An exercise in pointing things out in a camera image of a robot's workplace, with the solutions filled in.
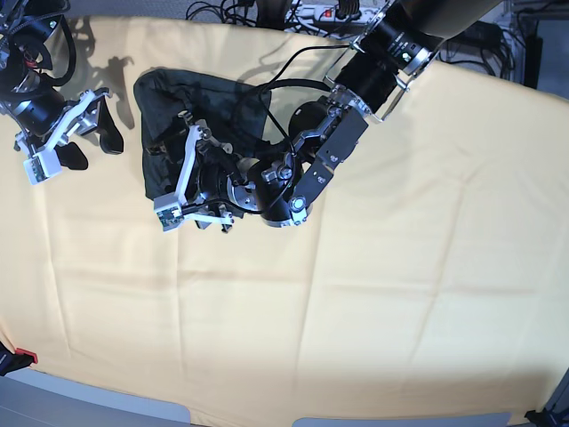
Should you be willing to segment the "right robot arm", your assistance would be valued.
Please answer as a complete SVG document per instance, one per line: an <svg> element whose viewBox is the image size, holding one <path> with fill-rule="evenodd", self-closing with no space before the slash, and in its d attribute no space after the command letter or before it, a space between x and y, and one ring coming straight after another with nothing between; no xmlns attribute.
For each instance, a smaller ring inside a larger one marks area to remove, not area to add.
<svg viewBox="0 0 569 427"><path fill-rule="evenodd" d="M65 168L87 169L73 135L97 133L104 153L124 151L124 139L108 111L108 88L87 90L75 101L59 91L76 71L76 45L65 17L69 8L68 1L1 3L1 112L20 128L14 148L25 155L23 165L33 183ZM60 77L50 74L52 56L45 44L56 30L68 48L67 69Z"/></svg>

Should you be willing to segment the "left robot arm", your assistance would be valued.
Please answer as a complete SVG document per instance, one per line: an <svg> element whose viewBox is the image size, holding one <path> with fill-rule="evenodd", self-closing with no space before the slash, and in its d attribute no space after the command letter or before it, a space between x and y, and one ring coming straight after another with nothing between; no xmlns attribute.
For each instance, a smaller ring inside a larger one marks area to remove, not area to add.
<svg viewBox="0 0 569 427"><path fill-rule="evenodd" d="M383 121L442 43L493 8L491 1L392 1L341 47L340 71L320 80L278 74L245 85L181 69L141 76L146 195L164 231L259 216L305 222L369 117Z"/></svg>

